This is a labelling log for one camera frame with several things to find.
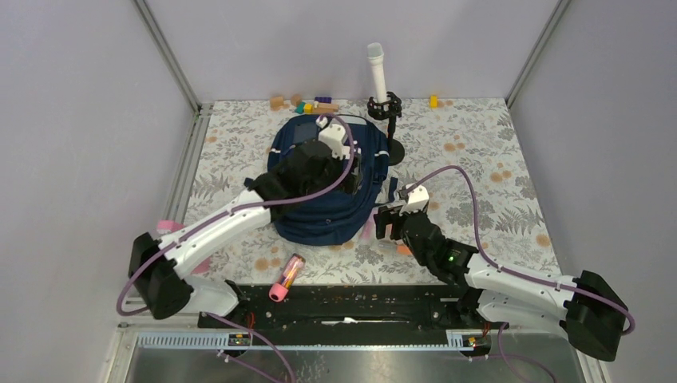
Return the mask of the navy blue student backpack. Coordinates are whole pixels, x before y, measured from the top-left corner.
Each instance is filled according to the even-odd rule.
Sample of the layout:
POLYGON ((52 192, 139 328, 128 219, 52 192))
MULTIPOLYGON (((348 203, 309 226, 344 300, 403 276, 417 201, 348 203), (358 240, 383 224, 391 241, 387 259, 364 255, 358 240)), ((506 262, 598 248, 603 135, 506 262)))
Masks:
POLYGON ((305 201, 273 225, 284 239, 308 246, 341 245, 359 231, 377 207, 377 197, 389 170, 386 135, 371 121, 355 115, 340 116, 352 131, 359 156, 361 180, 356 192, 334 189, 305 201))

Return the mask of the pink-capped clear tube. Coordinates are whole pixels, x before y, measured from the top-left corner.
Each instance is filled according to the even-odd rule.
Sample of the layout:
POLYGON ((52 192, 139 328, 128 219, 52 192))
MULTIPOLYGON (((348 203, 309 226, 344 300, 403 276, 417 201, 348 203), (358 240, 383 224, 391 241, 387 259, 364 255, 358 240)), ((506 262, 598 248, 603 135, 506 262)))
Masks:
POLYGON ((291 285, 299 272, 304 268, 305 263, 305 258, 299 254, 294 253, 290 257, 282 269, 278 280, 271 286, 268 292, 268 296, 273 302, 282 302, 286 298, 291 285))

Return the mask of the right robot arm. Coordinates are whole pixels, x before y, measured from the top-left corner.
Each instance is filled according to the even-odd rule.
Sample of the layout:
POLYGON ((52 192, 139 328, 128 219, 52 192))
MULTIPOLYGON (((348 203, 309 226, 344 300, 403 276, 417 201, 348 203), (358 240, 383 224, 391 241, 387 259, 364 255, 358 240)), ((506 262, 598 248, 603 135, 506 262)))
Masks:
POLYGON ((465 327, 525 326, 557 335, 589 357, 616 359, 628 307, 599 274, 553 275, 488 262, 476 247, 445 237, 424 211, 380 207, 374 222, 377 239, 403 241, 419 265, 459 288, 457 316, 465 327))

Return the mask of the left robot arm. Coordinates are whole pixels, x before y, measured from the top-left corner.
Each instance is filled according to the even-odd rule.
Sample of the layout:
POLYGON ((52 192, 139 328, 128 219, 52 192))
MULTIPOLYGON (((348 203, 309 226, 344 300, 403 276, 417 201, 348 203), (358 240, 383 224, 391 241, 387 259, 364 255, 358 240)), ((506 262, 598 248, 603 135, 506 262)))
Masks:
POLYGON ((357 153, 354 140, 347 145, 334 139, 308 140, 217 212, 159 239, 148 233, 138 236, 123 291, 135 287, 144 309, 156 320, 181 311, 205 312, 216 314, 227 327, 243 325, 248 308, 233 287, 192 272, 232 240, 336 189, 350 173, 357 153))

